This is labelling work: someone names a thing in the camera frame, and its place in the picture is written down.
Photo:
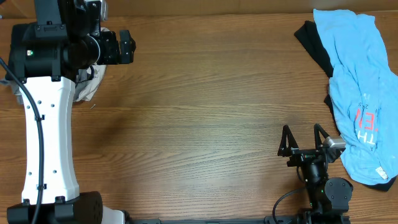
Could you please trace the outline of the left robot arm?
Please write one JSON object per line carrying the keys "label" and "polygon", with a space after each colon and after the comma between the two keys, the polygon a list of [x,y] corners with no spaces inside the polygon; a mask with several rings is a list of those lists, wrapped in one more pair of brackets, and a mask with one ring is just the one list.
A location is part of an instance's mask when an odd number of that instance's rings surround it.
{"label": "left robot arm", "polygon": [[104,0],[35,0],[37,20],[12,28],[6,79],[25,109],[27,168],[21,202],[9,223],[131,223],[124,210],[103,204],[99,192],[80,192],[72,156],[72,104],[80,70],[129,64],[136,43],[128,30],[101,30]]}

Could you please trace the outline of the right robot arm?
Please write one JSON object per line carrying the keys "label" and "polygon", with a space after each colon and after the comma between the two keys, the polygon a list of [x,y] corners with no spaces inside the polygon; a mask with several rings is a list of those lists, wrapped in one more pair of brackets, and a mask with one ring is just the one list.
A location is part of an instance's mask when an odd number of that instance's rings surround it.
{"label": "right robot arm", "polygon": [[[290,128],[285,125],[277,155],[287,157],[287,166],[296,168],[296,173],[304,186],[281,196],[273,206],[274,223],[321,224],[349,223],[345,216],[353,194],[353,185],[341,177],[330,178],[328,166],[335,162],[345,150],[346,143],[341,137],[331,137],[319,124],[313,127],[315,147],[300,149]],[[306,191],[310,208],[301,209],[292,217],[278,217],[275,212],[278,204],[286,197]]]}

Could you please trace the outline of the light blue t-shirt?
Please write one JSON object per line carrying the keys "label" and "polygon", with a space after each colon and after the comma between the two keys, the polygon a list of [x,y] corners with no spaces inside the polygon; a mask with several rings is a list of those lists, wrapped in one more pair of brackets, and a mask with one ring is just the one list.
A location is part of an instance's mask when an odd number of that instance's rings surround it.
{"label": "light blue t-shirt", "polygon": [[349,10],[313,10],[333,67],[329,95],[346,149],[341,161],[362,184],[397,177],[397,75],[374,16]]}

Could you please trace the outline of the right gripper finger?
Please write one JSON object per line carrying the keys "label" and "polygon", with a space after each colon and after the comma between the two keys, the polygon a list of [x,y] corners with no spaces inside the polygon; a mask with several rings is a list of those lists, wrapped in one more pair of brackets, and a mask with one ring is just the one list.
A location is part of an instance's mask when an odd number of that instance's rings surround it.
{"label": "right gripper finger", "polygon": [[315,148],[320,149],[322,147],[321,136],[323,136],[323,138],[326,139],[330,135],[318,123],[314,125],[313,130],[315,137]]}
{"label": "right gripper finger", "polygon": [[282,138],[280,141],[278,156],[292,156],[299,150],[298,144],[288,125],[282,129]]}

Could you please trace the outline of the grey folded shorts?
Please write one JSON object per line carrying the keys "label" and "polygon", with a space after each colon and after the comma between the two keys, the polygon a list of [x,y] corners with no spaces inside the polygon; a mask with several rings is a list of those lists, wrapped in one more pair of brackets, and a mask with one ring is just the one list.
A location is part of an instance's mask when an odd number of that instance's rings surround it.
{"label": "grey folded shorts", "polygon": [[20,88],[14,80],[9,81],[9,80],[6,80],[5,78],[3,78],[3,79],[1,79],[1,84],[4,86],[11,87],[12,93],[16,96],[17,103],[19,105],[24,104]]}

